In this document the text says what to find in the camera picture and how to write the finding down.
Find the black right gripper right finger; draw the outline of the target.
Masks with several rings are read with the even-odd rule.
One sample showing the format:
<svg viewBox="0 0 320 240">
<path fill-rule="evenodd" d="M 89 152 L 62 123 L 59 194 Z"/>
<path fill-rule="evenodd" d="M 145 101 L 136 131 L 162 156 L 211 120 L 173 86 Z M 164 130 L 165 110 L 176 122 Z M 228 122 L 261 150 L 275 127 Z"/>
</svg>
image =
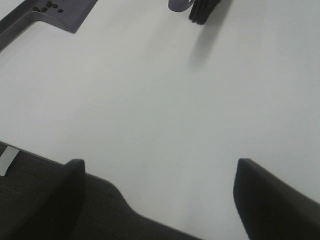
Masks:
<svg viewBox="0 0 320 240">
<path fill-rule="evenodd" d="M 249 158 L 238 160 L 233 199 L 251 240 L 318 240 L 320 205 Z"/>
</svg>

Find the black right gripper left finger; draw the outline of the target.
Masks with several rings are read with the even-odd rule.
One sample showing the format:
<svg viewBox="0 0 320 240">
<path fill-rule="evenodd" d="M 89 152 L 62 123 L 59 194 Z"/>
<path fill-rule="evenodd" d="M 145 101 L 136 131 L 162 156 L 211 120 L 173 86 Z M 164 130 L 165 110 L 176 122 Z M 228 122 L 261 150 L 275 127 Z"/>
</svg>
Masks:
<svg viewBox="0 0 320 240">
<path fill-rule="evenodd" d="M 73 159 L 0 206 L 2 240 L 69 240 L 85 200 L 85 162 Z"/>
</svg>

